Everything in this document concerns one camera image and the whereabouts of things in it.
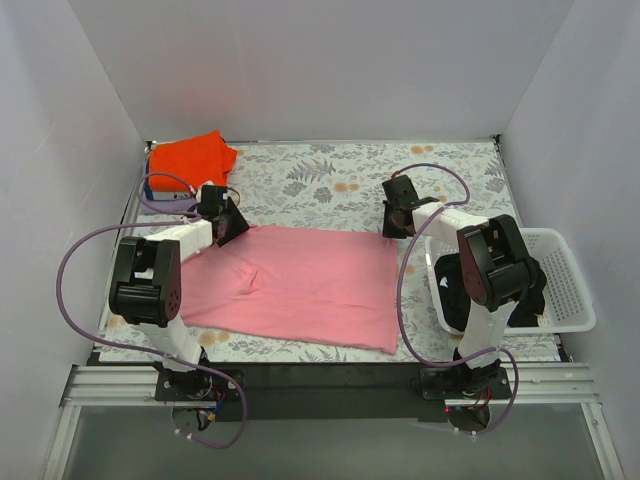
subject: white plastic basket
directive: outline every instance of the white plastic basket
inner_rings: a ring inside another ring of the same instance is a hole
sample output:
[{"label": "white plastic basket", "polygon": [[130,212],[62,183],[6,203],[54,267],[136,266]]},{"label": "white plastic basket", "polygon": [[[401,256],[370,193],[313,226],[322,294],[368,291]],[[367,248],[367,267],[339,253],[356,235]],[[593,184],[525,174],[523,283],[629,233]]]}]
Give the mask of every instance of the white plastic basket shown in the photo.
[{"label": "white plastic basket", "polygon": [[[543,291],[546,306],[544,314],[538,317],[538,327],[507,327],[505,335],[591,330],[596,324],[591,296],[565,239],[549,228],[521,228],[520,232],[529,254],[540,262],[540,267],[547,276],[547,285]],[[462,335],[463,332],[450,327],[444,320],[435,273],[438,259],[457,253],[458,250],[433,237],[427,237],[425,244],[429,287],[433,305],[438,313],[438,322],[447,332]],[[509,302],[502,305],[493,315],[508,318],[514,308],[515,304]]]}]

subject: orange fabric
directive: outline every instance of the orange fabric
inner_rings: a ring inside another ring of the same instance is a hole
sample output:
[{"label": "orange fabric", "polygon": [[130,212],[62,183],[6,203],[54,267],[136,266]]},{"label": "orange fabric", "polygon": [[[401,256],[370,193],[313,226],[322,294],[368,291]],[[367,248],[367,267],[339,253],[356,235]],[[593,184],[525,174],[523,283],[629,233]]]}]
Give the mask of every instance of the orange fabric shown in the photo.
[{"label": "orange fabric", "polygon": [[[194,188],[208,180],[216,185],[226,185],[237,154],[216,130],[200,137],[158,145],[151,152],[149,172],[173,173]],[[180,182],[160,175],[151,177],[149,186],[155,192],[187,191]]]}]

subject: white wall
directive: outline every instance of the white wall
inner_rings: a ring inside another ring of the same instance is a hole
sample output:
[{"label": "white wall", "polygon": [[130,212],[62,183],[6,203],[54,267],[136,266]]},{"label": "white wall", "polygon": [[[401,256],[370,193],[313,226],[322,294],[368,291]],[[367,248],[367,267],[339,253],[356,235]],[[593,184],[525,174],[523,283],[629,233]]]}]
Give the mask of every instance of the white wall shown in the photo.
[{"label": "white wall", "polygon": [[142,138],[501,133],[573,0],[69,0]]},{"label": "white wall", "polygon": [[[64,0],[0,1],[0,478],[38,478],[72,362],[89,342],[54,300],[64,251],[120,220],[142,142]],[[114,237],[69,270],[72,313],[95,330]]]},{"label": "white wall", "polygon": [[640,4],[571,8],[504,134],[525,225],[559,230],[576,253],[598,316],[566,336],[603,392],[628,478],[640,475]]}]

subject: table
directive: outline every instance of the table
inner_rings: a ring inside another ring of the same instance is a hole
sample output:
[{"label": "table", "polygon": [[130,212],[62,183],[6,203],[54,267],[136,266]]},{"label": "table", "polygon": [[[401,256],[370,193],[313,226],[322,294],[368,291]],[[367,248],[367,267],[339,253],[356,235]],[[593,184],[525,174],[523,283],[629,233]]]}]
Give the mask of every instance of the table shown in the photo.
[{"label": "table", "polygon": [[[382,230],[384,193],[381,183],[402,166],[434,162],[458,172],[469,184],[471,202],[463,210],[486,216],[517,217],[500,157],[492,142],[474,143],[250,143],[233,145],[238,160],[229,185],[241,194],[240,210],[247,221],[347,231]],[[442,201],[463,198],[455,178],[435,169],[409,172],[420,196]],[[166,215],[145,215],[144,221],[162,221]],[[135,229],[147,235],[166,227]],[[398,240],[398,265],[408,240]],[[424,243],[418,242],[406,272],[402,304],[407,333],[414,348],[436,361],[451,360],[460,338],[438,324],[429,291]],[[413,357],[398,338],[398,351],[271,339],[191,327],[214,362],[407,362]],[[105,306],[101,333],[107,339],[147,345],[146,337],[113,316]],[[558,361],[554,335],[507,336],[504,345],[520,361]],[[141,352],[97,347],[102,362],[148,362]]]}]

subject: pink towel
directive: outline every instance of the pink towel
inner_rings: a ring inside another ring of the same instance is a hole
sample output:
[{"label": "pink towel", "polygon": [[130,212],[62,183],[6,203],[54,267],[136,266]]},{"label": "pink towel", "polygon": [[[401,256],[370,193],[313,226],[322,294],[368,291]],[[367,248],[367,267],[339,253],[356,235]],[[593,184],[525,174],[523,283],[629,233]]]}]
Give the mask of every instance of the pink towel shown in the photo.
[{"label": "pink towel", "polygon": [[396,250],[364,232],[252,227],[182,267],[188,325],[395,353]]}]

